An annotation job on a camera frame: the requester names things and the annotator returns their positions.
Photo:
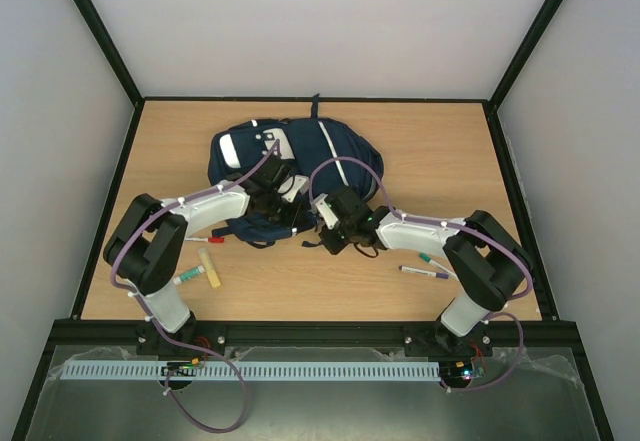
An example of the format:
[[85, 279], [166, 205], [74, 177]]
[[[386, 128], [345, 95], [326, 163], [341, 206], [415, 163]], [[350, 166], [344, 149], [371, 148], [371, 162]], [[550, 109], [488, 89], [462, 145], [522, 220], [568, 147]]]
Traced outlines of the navy blue student backpack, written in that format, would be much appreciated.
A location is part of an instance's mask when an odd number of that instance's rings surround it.
[[[353, 188], [361, 199], [370, 200], [378, 190], [375, 177], [384, 175], [382, 155], [348, 125], [318, 116], [318, 102], [314, 101], [309, 118], [256, 118], [217, 133], [210, 148], [208, 179], [216, 183], [238, 177], [253, 168], [271, 145], [280, 142], [280, 150], [289, 167], [283, 183], [294, 175], [311, 177], [322, 162], [341, 156], [365, 163], [335, 161], [314, 178], [313, 192], [326, 193], [345, 185]], [[263, 249], [277, 241], [308, 231], [315, 226], [306, 194], [301, 195], [308, 210], [308, 222], [300, 228], [288, 228], [248, 211], [244, 216], [226, 221], [226, 226], [214, 229], [213, 237], [233, 235], [250, 246]]]

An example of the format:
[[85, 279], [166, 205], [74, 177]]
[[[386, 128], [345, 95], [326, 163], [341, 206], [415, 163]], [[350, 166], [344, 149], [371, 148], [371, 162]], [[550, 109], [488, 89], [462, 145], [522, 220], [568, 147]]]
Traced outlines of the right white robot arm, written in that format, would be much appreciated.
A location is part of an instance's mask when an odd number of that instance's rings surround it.
[[467, 218], [437, 219], [380, 206], [371, 209], [349, 187], [311, 201], [321, 220], [324, 247], [333, 255], [352, 245], [411, 250], [448, 260], [462, 292], [437, 317], [433, 343], [447, 353], [460, 351], [476, 326], [533, 288], [531, 259], [488, 212]]

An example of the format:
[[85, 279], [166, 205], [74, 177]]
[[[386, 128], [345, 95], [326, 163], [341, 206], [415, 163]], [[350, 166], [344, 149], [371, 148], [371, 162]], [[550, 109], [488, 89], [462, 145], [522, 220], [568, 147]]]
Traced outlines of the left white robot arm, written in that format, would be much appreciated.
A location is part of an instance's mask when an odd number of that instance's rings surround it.
[[247, 173], [230, 174], [186, 197], [135, 197], [103, 251], [113, 284], [128, 290], [165, 332], [178, 332], [192, 318], [173, 281], [185, 239], [254, 213], [283, 224], [289, 235], [299, 229], [308, 183], [308, 176], [270, 155]]

